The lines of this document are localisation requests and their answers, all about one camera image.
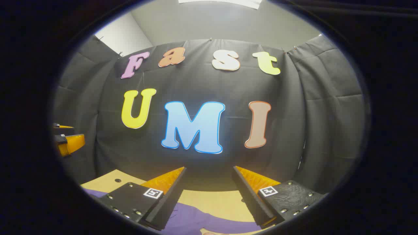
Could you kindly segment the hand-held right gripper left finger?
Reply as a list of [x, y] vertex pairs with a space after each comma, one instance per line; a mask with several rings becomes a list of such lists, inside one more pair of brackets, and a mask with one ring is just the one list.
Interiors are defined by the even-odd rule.
[[142, 184], [129, 181], [97, 202], [133, 223], [161, 231], [182, 194], [186, 170], [180, 167]]

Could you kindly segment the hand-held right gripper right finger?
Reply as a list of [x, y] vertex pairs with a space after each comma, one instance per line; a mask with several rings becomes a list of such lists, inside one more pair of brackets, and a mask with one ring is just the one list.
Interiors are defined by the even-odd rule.
[[327, 195], [315, 192], [295, 180], [278, 182], [239, 166], [233, 167], [233, 180], [261, 228], [291, 220]]

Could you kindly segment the purple knit cardigan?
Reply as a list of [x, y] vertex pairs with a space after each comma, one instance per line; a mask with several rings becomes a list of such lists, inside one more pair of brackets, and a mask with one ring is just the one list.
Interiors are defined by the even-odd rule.
[[260, 232], [239, 191], [184, 190], [162, 235], [252, 235]]

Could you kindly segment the black backdrop cloth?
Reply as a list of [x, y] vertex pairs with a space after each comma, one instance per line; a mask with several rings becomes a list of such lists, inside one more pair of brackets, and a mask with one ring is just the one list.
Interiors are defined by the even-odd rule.
[[[240, 166], [318, 193], [333, 190], [360, 156], [364, 95], [343, 53], [325, 36], [289, 52], [260, 44], [200, 39], [158, 45], [130, 78], [129, 56], [90, 38], [75, 52], [54, 99], [53, 121], [85, 135], [63, 159], [79, 184], [115, 169], [150, 180], [186, 167], [185, 188], [232, 191]], [[199, 134], [163, 147], [165, 104], [181, 102], [190, 120], [220, 102], [219, 154], [199, 153]]]

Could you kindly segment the white ceiling light panel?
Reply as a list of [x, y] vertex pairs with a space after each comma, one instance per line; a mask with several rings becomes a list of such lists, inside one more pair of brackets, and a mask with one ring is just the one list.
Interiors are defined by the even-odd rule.
[[197, 2], [216, 2], [216, 3], [227, 3], [238, 6], [244, 6], [251, 9], [259, 9], [260, 4], [263, 0], [178, 0], [179, 4], [185, 3], [197, 3]]

